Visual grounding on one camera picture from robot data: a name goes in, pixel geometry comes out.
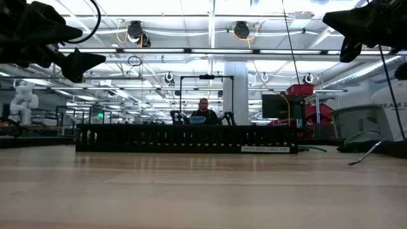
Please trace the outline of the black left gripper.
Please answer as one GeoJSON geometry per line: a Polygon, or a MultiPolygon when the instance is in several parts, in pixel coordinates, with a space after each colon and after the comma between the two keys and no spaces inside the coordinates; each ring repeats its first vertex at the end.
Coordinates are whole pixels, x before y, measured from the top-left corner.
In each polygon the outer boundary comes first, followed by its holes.
{"type": "Polygon", "coordinates": [[[81,83],[85,72],[106,61],[103,55],[82,53],[77,48],[63,58],[58,43],[82,35],[82,30],[68,26],[48,4],[1,0],[2,64],[16,64],[23,68],[37,64],[48,68],[52,63],[62,63],[62,75],[73,83],[81,83]]]}

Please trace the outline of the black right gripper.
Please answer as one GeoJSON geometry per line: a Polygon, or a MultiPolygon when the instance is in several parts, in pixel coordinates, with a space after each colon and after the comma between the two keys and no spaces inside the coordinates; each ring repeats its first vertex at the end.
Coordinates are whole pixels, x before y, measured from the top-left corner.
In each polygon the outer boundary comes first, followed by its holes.
{"type": "Polygon", "coordinates": [[[328,12],[322,21],[344,36],[340,62],[352,62],[363,46],[375,46],[373,40],[398,52],[406,49],[406,0],[375,0],[363,7],[328,12]]]}

